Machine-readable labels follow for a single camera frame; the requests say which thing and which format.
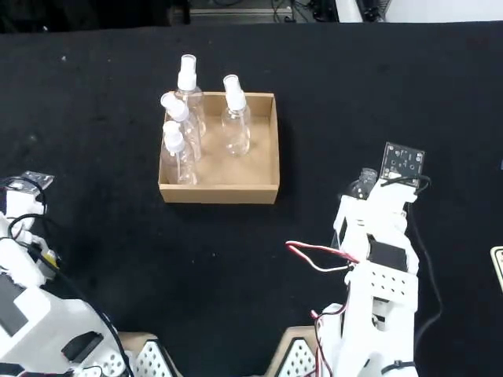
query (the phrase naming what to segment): bottle cap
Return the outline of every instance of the bottle cap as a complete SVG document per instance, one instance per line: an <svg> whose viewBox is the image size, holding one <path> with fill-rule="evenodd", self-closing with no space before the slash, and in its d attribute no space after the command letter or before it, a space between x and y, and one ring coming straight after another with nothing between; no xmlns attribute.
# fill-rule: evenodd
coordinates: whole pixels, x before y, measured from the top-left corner
<svg viewBox="0 0 503 377"><path fill-rule="evenodd" d="M183 55L180 72L178 73L178 88L180 90L196 89L196 57L193 55Z"/></svg>
<svg viewBox="0 0 503 377"><path fill-rule="evenodd" d="M246 98L239 84L236 75L227 75L223 79L223 85L226 88L227 106L232 111L239 111L246 107Z"/></svg>
<svg viewBox="0 0 503 377"><path fill-rule="evenodd" d="M164 145L171 153L178 153L185 148L185 140L183 139L182 132L180 132L180 123L173 120L165 122L163 125L164 131Z"/></svg>
<svg viewBox="0 0 503 377"><path fill-rule="evenodd" d="M172 92L165 93L160 98L160 104L166 108L167 114L176 122L183 122L189 117L189 108L184 101L180 101Z"/></svg>

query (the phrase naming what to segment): black tabletop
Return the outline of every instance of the black tabletop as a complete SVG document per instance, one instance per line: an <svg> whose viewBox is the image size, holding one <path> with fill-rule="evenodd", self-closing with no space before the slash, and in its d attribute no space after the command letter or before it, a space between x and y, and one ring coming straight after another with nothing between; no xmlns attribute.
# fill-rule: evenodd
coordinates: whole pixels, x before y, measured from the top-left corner
<svg viewBox="0 0 503 377"><path fill-rule="evenodd" d="M379 168L386 141L423 149L433 184L414 208L445 313L420 375L500 375L489 251L503 243L502 39L496 23L3 35L0 171L57 176L49 214L66 230L48 238L118 329L157 334L187 376L247 375L266 370L286 327L344 300L342 273L315 272L284 242L329 243L337 194ZM274 206L162 201L159 98L183 53L203 90L237 73L246 91L275 93ZM418 322L435 310L420 273Z"/></svg>

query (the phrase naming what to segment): black cable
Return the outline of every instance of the black cable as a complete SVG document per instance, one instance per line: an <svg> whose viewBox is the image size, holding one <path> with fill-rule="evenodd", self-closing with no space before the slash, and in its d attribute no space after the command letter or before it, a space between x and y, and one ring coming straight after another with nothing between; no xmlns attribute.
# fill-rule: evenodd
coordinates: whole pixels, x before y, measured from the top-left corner
<svg viewBox="0 0 503 377"><path fill-rule="evenodd" d="M296 10L297 13L304 19L304 21L309 22L309 20L307 19L307 17L300 11L299 8L297 8L298 5L303 5L303 4L300 4L299 2L294 2L293 3L293 11Z"/></svg>
<svg viewBox="0 0 503 377"><path fill-rule="evenodd" d="M424 245L423 239L419 233L419 229L417 227L416 218L414 217L413 209L411 203L407 205L407 213L410 218L410 225L414 232L414 236L416 237L417 244L419 248L423 252L424 259L426 260L426 266L428 268L428 277L431 282L431 286L433 287L433 292L435 293L435 298L439 303L439 311L428 318L416 331L416 339L414 342L414 354L417 351L417 347L420 344L421 339L423 338L424 333L442 316L443 313L443 301L442 296L440 295L439 287L437 286L437 282L435 279L435 270L433 269L433 262L431 261L430 254L428 253L428 249Z"/></svg>
<svg viewBox="0 0 503 377"><path fill-rule="evenodd" d="M418 179L420 181L424 181L425 182L424 185L422 185L422 186L420 186L420 187L418 187L416 189L416 192L415 192L416 195L422 193L425 189L427 189L431 185L431 178L429 176L422 175L422 174L415 174L415 175L407 175L405 177L398 177L398 178L388 179L384 183L381 183L380 187L389 186L389 185L392 185L394 183L411 181L413 179Z"/></svg>
<svg viewBox="0 0 503 377"><path fill-rule="evenodd" d="M280 8L280 6L283 5L283 3L286 1L286 0L280 0L279 3L277 4L277 6L275 7L274 6L274 2L277 1L277 0L270 0L270 6L272 7L273 9L273 20L274 22L276 23L280 23L281 20L280 20L280 17L277 15L277 10Z"/></svg>
<svg viewBox="0 0 503 377"><path fill-rule="evenodd" d="M40 220L42 221L46 221L46 222L49 222L51 223L52 225L55 225L57 227L59 227L59 225L51 218L48 218L47 216L45 216L44 214L22 214L20 217L18 218L15 218L14 220L12 220L9 224L9 227L7 228L7 236L9 238L12 238L13 240L16 240L16 238L20 235L21 231L23 229L20 229L20 231L16 234L16 236L14 237L13 236L13 227L15 224L17 224L19 221L21 220L24 220L25 218L39 218Z"/></svg>
<svg viewBox="0 0 503 377"><path fill-rule="evenodd" d="M72 280L70 280L66 275L64 275L57 267L55 267L52 263L50 263L47 259L45 259L42 254L39 251L36 251L35 248L32 245L28 245L25 243L20 243L21 246L25 246L29 255L31 255L33 258L38 259L41 263L43 263L48 269L50 269L53 273L55 273L57 276L59 276L65 283L68 285L68 287L74 292L74 294L79 297L81 300L86 302L93 310L96 312L96 314L100 317L100 319L103 321L107 329L110 331L112 334L112 337L117 343L117 347L119 347L119 353L120 356L123 358L124 361L124 366L126 367L127 372L129 373L130 377L134 377L134 373L131 369L131 366L129 365L129 357L126 355L126 351L124 351L124 347L122 343L120 342L119 335L117 334L117 331L112 325L112 322L105 316L105 314L100 311L91 301L89 301L84 293L80 291L80 289L74 285Z"/></svg>
<svg viewBox="0 0 503 377"><path fill-rule="evenodd" d="M243 1L244 0L234 0L233 2L220 2L219 0L213 0L213 2L218 6L233 6Z"/></svg>

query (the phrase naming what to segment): open cardboard box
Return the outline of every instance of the open cardboard box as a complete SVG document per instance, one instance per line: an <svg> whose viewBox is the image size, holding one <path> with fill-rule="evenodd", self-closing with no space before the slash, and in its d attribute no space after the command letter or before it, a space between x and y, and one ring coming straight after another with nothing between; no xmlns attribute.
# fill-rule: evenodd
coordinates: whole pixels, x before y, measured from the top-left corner
<svg viewBox="0 0 503 377"><path fill-rule="evenodd" d="M159 190L166 203L274 203L280 185L276 101L272 93L246 93L246 100L251 110L250 151L232 156L224 146L220 118L225 93L204 93L207 131L197 185L170 184L160 159Z"/></svg>

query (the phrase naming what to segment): robotic arm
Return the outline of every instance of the robotic arm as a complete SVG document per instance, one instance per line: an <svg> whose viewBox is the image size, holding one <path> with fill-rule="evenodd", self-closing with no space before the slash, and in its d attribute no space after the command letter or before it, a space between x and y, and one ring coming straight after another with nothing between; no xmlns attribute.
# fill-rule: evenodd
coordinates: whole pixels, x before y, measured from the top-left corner
<svg viewBox="0 0 503 377"><path fill-rule="evenodd" d="M0 375L65 374L100 365L103 374L118 377L128 366L101 316L87 302L61 299L41 289L57 270L57 256L30 228L35 218L45 214L46 204L35 197L52 178L27 172L3 182Z"/></svg>
<svg viewBox="0 0 503 377"><path fill-rule="evenodd" d="M417 376L413 363L418 257L405 235L404 207L417 198L424 152L386 144L379 178L364 169L343 195L332 246L359 260L348 298L317 321L322 376ZM344 320L340 314L345 311Z"/></svg>

